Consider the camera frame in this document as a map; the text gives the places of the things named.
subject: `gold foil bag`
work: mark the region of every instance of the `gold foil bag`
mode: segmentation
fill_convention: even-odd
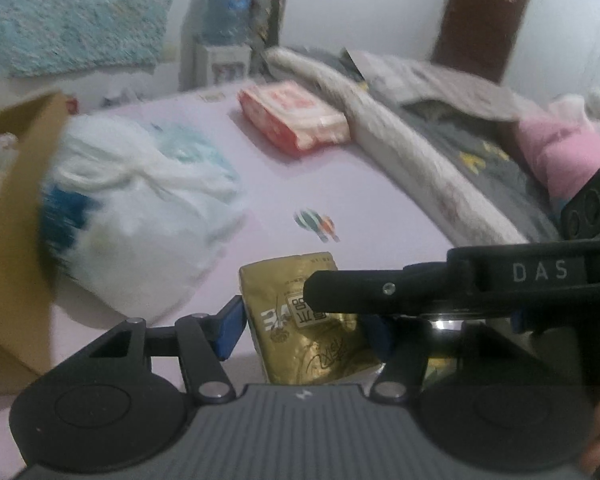
[[[355,314],[313,312],[302,300],[316,270],[337,270],[333,257],[289,256],[240,269],[251,335],[271,383],[328,383],[378,364]]]

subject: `white wall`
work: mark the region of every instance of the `white wall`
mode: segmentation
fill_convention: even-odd
[[[529,0],[504,84],[539,104],[600,86],[600,0]]]
[[[76,94],[83,111],[124,86],[154,97],[192,87],[193,37],[203,0],[174,0],[165,44],[175,62],[155,68],[107,68],[64,76],[0,80],[0,105],[49,88]],[[445,0],[288,0],[281,41],[339,51],[343,46],[425,59],[435,42]]]

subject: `brown door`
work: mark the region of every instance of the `brown door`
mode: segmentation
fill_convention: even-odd
[[[448,0],[432,61],[500,82],[528,0]]]

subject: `red and white package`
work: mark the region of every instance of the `red and white package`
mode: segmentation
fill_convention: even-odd
[[[287,155],[350,141],[344,114],[294,81],[242,90],[238,101],[245,117]]]

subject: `brown cardboard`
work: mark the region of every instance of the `brown cardboard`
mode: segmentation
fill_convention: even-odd
[[[40,181],[67,118],[65,97],[46,95],[0,112],[0,134],[20,153],[0,188],[0,394],[51,368],[52,265],[40,251]]]

